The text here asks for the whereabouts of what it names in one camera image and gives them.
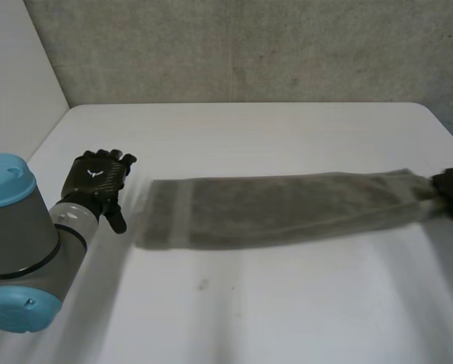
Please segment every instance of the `white wall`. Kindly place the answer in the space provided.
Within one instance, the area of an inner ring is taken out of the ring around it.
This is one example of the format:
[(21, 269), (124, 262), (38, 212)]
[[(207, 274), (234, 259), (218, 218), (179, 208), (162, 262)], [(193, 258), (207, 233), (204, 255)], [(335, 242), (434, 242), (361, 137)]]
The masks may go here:
[(0, 152), (25, 159), (68, 110), (21, 0), (0, 0)]

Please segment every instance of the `gray cylindrical joint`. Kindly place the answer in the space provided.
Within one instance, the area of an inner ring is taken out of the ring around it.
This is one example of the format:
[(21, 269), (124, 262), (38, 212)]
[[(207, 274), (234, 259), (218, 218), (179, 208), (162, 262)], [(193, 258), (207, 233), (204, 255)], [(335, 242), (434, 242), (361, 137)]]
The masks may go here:
[(15, 155), (0, 155), (0, 275), (41, 262), (58, 244), (36, 179)]

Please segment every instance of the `gray wall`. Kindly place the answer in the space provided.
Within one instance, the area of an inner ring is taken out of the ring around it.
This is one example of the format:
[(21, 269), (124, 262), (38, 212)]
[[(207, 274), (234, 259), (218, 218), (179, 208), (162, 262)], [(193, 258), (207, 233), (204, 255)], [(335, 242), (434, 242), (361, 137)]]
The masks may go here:
[(453, 0), (25, 4), (71, 106), (419, 102), (453, 133)]

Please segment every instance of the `stain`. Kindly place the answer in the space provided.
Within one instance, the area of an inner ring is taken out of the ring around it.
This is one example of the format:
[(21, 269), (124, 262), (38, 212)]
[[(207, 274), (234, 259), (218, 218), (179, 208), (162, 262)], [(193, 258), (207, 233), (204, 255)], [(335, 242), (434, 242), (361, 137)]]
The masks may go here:
[(201, 282), (197, 285), (197, 290), (199, 292), (207, 290), (209, 288), (209, 279), (201, 279)]

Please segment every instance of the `concrete wall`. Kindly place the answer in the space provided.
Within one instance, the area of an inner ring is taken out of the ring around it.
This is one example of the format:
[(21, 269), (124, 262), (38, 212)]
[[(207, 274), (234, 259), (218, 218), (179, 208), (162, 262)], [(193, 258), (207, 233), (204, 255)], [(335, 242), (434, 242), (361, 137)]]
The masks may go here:
[(68, 104), (21, 0), (0, 0), (0, 152), (28, 159)]
[(25, 0), (71, 105), (427, 106), (453, 133), (453, 0)]

